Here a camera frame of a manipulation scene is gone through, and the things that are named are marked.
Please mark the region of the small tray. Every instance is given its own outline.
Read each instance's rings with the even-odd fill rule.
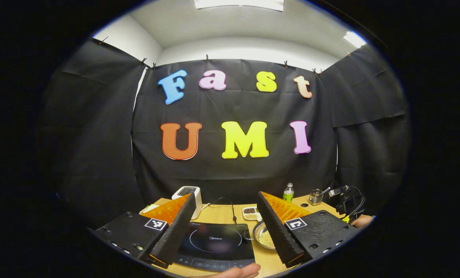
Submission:
[[[262,220],[262,217],[256,206],[243,208],[242,215],[244,216],[245,220],[249,220],[249,221],[254,221],[254,220],[261,221]]]

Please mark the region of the pen holder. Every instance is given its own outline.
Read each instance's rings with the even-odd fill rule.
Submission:
[[[309,202],[313,206],[317,206],[318,204],[321,204],[322,196],[323,196],[323,194],[321,194],[321,190],[315,189],[315,190],[311,191],[311,195],[309,195]]]

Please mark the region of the metal bowl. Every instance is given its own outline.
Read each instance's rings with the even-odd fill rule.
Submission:
[[[266,245],[264,245],[264,244],[259,242],[259,237],[262,235],[263,232],[266,232],[266,231],[267,231],[267,228],[266,228],[266,225],[265,225],[264,221],[260,221],[254,227],[252,235],[254,237],[254,240],[257,241],[260,246],[262,246],[264,248],[267,248],[267,249],[274,250],[275,249],[274,247],[269,247],[269,246],[266,246]]]

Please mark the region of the black fabric backdrop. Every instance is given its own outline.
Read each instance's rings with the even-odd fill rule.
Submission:
[[[91,227],[170,198],[184,185],[199,186],[205,203],[227,197],[238,204],[254,203],[259,190],[280,197],[288,182],[300,196],[327,188],[335,179],[335,187],[359,187],[373,214],[401,182],[409,147],[406,104],[388,65],[368,46],[320,75],[235,59],[149,68],[133,113],[144,68],[130,55],[92,39],[54,74],[44,95],[37,129],[44,178]],[[188,73],[184,97],[166,105],[157,83],[180,69]],[[203,72],[213,69],[225,72],[225,90],[200,88]],[[257,90],[260,71],[275,74],[275,92]],[[312,98],[299,94],[293,81],[299,75],[310,82]],[[225,121],[238,122],[244,132],[252,122],[266,122],[269,156],[239,153],[223,159]],[[293,152],[292,121],[308,123],[310,153]],[[184,125],[189,122],[202,124],[198,153],[189,160],[171,160],[162,151],[160,126],[181,125],[177,148],[185,149]]]

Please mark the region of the induction cooktop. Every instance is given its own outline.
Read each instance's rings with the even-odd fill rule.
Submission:
[[[254,251],[245,230],[247,224],[191,222],[174,263],[217,272],[252,264]]]

